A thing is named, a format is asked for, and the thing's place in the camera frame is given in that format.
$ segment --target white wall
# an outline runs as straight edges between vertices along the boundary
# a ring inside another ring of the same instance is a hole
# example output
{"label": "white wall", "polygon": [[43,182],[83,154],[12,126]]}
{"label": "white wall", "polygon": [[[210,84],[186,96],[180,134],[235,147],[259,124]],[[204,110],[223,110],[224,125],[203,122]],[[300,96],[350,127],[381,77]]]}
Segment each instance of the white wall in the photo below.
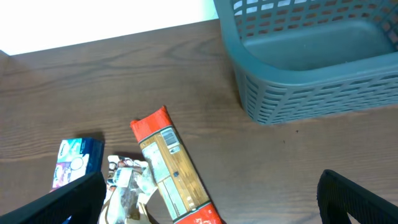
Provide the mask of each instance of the white wall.
{"label": "white wall", "polygon": [[9,55],[217,19],[213,0],[0,0]]}

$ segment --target food package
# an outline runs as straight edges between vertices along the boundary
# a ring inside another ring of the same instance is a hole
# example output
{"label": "food package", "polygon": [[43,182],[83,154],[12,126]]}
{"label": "food package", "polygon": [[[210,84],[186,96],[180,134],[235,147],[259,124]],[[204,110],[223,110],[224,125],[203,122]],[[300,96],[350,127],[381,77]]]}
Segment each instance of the food package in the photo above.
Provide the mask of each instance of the food package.
{"label": "food package", "polygon": [[93,138],[62,140],[51,191],[90,172],[101,171],[104,144]]}
{"label": "food package", "polygon": [[131,128],[173,222],[221,223],[166,108],[132,121]]}
{"label": "food package", "polygon": [[157,187],[145,161],[108,156],[106,197],[99,223],[150,223],[145,209]]}

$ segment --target black plastic object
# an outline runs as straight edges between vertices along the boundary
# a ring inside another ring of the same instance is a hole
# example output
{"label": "black plastic object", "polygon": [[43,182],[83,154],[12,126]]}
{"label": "black plastic object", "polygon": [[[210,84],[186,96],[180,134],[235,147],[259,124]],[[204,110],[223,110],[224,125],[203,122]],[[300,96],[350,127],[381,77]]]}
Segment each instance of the black plastic object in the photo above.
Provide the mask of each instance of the black plastic object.
{"label": "black plastic object", "polygon": [[94,172],[0,217],[2,224],[97,223],[106,186],[100,172]]}
{"label": "black plastic object", "polygon": [[325,170],[318,184],[322,223],[398,223],[398,207],[332,170]]}

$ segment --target basket rim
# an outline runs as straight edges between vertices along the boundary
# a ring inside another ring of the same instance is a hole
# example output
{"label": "basket rim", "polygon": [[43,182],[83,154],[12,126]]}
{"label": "basket rim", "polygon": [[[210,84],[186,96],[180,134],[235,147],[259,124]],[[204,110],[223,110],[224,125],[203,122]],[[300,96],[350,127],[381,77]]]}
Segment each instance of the basket rim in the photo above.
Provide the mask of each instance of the basket rim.
{"label": "basket rim", "polygon": [[297,86],[398,71],[398,52],[303,71],[283,70],[268,65],[253,56],[243,46],[239,39],[230,2],[230,0],[214,0],[225,49],[234,66],[238,66],[257,79],[279,85]]}

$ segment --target plastic wrapper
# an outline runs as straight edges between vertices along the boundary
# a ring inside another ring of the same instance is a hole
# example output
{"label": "plastic wrapper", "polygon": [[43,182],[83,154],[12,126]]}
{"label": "plastic wrapper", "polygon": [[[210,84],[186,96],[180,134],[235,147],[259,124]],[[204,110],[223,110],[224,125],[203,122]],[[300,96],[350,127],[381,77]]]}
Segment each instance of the plastic wrapper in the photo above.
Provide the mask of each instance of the plastic wrapper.
{"label": "plastic wrapper", "polygon": [[107,192],[99,223],[150,223],[145,205],[157,187],[147,162],[109,156]]}

